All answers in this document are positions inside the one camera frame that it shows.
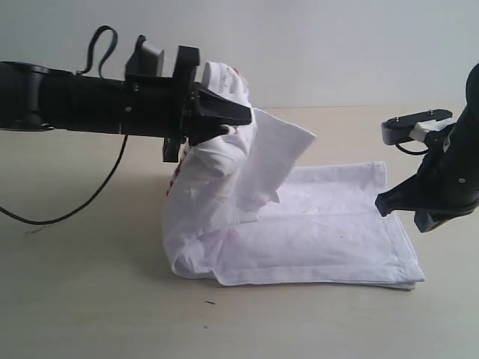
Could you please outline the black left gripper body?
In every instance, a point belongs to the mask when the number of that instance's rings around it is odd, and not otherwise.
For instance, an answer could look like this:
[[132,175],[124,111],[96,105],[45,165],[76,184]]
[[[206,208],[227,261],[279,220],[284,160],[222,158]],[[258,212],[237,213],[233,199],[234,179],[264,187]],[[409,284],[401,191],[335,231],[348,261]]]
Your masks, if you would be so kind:
[[124,115],[120,134],[162,138],[162,160],[178,162],[186,141],[186,119],[200,50],[179,46],[173,75],[162,76],[165,52],[139,35],[126,63],[123,81]]

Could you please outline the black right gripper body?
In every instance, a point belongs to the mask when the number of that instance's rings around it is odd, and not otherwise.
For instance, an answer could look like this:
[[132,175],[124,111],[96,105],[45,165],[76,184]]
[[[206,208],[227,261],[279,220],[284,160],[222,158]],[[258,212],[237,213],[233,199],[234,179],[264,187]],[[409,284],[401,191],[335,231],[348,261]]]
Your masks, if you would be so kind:
[[478,151],[448,150],[427,178],[432,203],[415,213],[416,227],[427,233],[478,208]]

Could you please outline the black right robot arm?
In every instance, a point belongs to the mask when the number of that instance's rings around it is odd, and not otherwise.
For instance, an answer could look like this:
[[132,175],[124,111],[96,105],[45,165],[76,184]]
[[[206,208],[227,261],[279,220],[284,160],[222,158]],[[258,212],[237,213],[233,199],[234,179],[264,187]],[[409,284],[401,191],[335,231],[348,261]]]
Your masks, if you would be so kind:
[[478,68],[466,80],[466,105],[457,119],[447,109],[390,118],[381,124],[382,141],[405,153],[403,144],[425,145],[415,174],[378,194],[375,206],[385,217],[414,212],[422,233],[472,214],[478,207]]

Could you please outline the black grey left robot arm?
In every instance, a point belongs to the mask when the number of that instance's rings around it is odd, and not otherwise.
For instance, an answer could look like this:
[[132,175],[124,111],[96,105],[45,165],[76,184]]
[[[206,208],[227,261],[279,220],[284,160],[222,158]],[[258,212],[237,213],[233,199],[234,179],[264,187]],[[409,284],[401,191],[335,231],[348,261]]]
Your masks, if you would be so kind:
[[251,109],[195,81],[197,48],[179,46],[174,72],[162,76],[165,53],[138,37],[122,80],[39,65],[1,63],[1,128],[163,138],[162,159],[175,163],[180,146],[252,122]]

